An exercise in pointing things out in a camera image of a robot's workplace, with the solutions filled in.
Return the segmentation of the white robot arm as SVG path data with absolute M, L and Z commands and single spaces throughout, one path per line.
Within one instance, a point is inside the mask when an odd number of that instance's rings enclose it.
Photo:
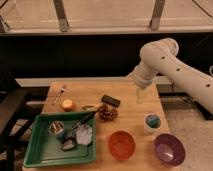
M 158 73 L 163 74 L 213 114 L 213 77 L 177 59 L 178 52 L 173 38 L 149 42 L 141 48 L 141 61 L 128 77 L 145 89 Z

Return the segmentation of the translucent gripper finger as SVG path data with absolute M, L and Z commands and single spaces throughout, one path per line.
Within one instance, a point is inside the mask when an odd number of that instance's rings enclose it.
M 147 94 L 147 92 L 146 92 L 145 89 L 138 88 L 138 89 L 136 90 L 137 103 L 138 103 L 138 104 L 141 104 L 141 103 L 144 101 L 144 99 L 145 99 L 145 97 L 146 97 L 146 94 Z

